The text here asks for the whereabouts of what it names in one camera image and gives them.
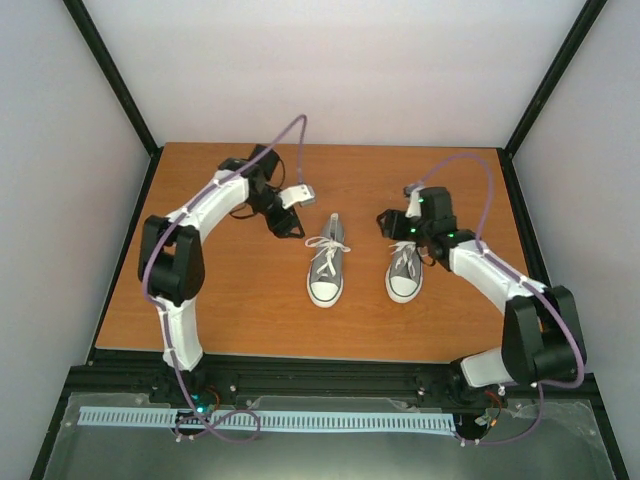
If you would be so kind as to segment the grey sneaker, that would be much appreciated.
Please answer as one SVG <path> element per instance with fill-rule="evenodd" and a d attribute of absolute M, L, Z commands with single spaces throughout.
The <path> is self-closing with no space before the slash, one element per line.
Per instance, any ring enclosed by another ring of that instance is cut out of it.
<path fill-rule="evenodd" d="M 423 255 L 413 241 L 398 241 L 391 248 L 391 262 L 385 274 L 385 287 L 392 301 L 406 304 L 414 300 L 422 290 Z"/>
<path fill-rule="evenodd" d="M 339 214 L 332 213 L 321 234 L 308 238 L 305 246 L 315 251 L 306 280 L 309 297 L 317 307 L 330 308 L 343 292 L 343 260 L 350 251 Z"/>

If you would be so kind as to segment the white shoelace of sneaker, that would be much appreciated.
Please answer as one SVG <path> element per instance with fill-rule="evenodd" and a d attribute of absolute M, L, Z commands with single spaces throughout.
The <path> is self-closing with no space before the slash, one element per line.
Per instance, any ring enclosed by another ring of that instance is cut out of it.
<path fill-rule="evenodd" d="M 350 247 L 325 236 L 311 237 L 305 241 L 305 246 L 315 250 L 310 266 L 312 282 L 334 281 L 342 277 L 343 257 L 351 251 Z"/>
<path fill-rule="evenodd" d="M 398 241 L 390 248 L 392 259 L 389 277 L 400 277 L 418 283 L 422 279 L 425 263 L 417 244 L 413 241 Z"/>

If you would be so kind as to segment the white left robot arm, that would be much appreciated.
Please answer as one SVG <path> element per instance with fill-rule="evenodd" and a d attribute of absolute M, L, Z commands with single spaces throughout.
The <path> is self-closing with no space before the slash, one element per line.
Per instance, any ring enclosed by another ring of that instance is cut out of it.
<path fill-rule="evenodd" d="M 223 161 L 207 185 L 165 217 L 143 224 L 138 277 L 145 299 L 158 312 L 164 361 L 180 370 L 172 388 L 186 402 L 201 400 L 208 378 L 195 369 L 203 356 L 198 339 L 196 296 L 205 280 L 203 243 L 236 207 L 246 203 L 262 215 L 278 238 L 302 238 L 296 205 L 315 201 L 311 186 L 300 181 L 285 189 L 269 183 L 280 161 L 270 147 L 258 145 L 247 159 Z"/>

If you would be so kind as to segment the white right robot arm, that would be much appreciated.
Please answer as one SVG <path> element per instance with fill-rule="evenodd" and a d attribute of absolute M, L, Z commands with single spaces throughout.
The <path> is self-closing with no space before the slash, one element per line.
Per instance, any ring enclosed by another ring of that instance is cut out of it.
<path fill-rule="evenodd" d="M 586 349 L 573 294 L 549 287 L 500 259 L 476 232 L 461 229 L 444 187 L 412 186 L 406 210 L 387 209 L 376 222 L 395 243 L 388 275 L 419 283 L 420 251 L 461 277 L 503 314 L 499 347 L 460 359 L 465 384 L 540 384 L 573 389 L 585 377 Z"/>

